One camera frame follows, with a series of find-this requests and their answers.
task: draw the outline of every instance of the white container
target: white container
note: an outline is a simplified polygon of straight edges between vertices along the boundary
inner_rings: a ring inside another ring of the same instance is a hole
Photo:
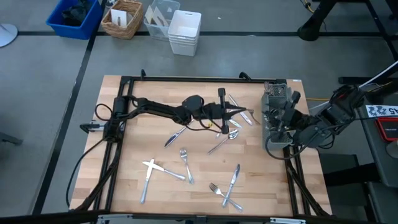
[[[169,41],[173,53],[194,56],[198,46],[201,14],[176,10],[169,27]]]
[[[155,0],[150,6],[153,11],[155,8],[158,8],[169,24],[172,21],[174,12],[180,9],[180,3],[171,0]],[[150,36],[154,39],[168,41],[169,27],[158,26],[156,24],[151,24],[150,22],[151,21],[147,21],[146,17],[144,16],[144,24],[147,27]]]

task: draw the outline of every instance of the wooden table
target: wooden table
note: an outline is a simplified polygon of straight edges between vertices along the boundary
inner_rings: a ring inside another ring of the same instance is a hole
[[[105,76],[99,93],[98,103],[112,107],[118,93],[120,76]],[[296,106],[308,113],[303,85],[300,80],[287,80],[288,86],[301,93]],[[199,83],[199,82],[134,82],[133,95],[171,106],[191,95],[200,95],[205,103],[219,102],[217,89],[224,87],[240,106],[253,108],[255,118],[260,121],[263,84],[252,83]],[[109,117],[109,111],[99,108],[101,117]],[[206,214],[245,216],[291,216],[289,188],[283,161],[271,158],[261,146],[261,125],[248,125],[240,115],[234,119],[243,126],[239,136],[219,148],[212,155],[207,152],[221,139],[210,131],[183,132],[168,148],[164,148],[169,137],[181,126],[171,119],[150,114],[141,114],[130,119],[126,125],[123,149],[115,185],[112,212],[164,213],[164,214]],[[199,127],[194,122],[193,128]],[[102,138],[102,132],[89,133],[86,150]],[[105,143],[89,153],[82,161],[73,192],[71,208],[82,203],[98,182],[104,156]],[[155,159],[165,169],[187,176],[180,158],[181,147],[187,148],[188,164],[195,184],[182,182],[159,170],[153,170],[150,177],[145,204],[140,204],[147,166],[142,161]],[[306,149],[301,153],[306,185],[322,208],[331,213],[330,203],[323,180],[318,152]],[[241,165],[241,171],[231,194],[231,199],[243,206],[239,213],[232,205],[221,207],[222,198],[209,189],[209,183],[218,185],[223,192],[228,190],[233,172]],[[103,198],[107,193],[105,187]],[[300,191],[296,188],[298,206],[303,213]]]

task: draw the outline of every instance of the blue bin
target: blue bin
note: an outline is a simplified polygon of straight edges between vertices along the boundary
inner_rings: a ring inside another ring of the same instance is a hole
[[[90,38],[91,33],[100,22],[103,15],[98,0],[89,0],[89,2],[92,2],[93,5],[80,27],[63,25],[64,22],[62,17],[62,11],[76,5],[78,0],[61,0],[45,23],[52,27],[55,33],[61,37],[87,40]]]

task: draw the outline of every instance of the wicker basket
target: wicker basket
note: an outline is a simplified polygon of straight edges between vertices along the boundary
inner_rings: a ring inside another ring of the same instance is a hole
[[[102,27],[113,37],[131,39],[138,30],[144,15],[142,3],[132,0],[118,0],[111,9],[129,12],[133,18],[129,21],[126,28],[122,28],[112,23],[111,10],[109,10],[101,21]]]

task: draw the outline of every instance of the red device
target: red device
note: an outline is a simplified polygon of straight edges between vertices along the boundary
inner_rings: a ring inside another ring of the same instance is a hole
[[[376,125],[385,141],[398,140],[398,118],[378,118]]]

